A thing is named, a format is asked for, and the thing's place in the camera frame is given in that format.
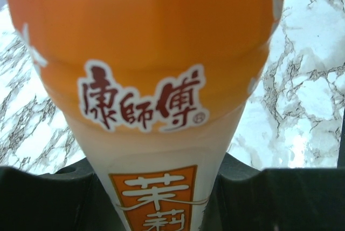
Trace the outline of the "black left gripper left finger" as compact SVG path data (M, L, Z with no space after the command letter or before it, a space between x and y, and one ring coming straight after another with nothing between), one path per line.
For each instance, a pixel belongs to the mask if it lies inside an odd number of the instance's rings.
M1 167L1 230L115 230L116 211L86 158L54 174Z

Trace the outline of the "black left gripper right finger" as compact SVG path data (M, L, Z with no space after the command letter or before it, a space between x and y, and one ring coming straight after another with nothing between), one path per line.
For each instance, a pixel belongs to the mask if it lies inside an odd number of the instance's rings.
M202 230L344 230L344 168L258 171L226 154Z

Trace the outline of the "orange drink bottle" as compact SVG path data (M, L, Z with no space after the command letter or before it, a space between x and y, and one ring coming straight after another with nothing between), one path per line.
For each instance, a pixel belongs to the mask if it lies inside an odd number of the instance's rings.
M200 230L283 0L8 0L126 230Z

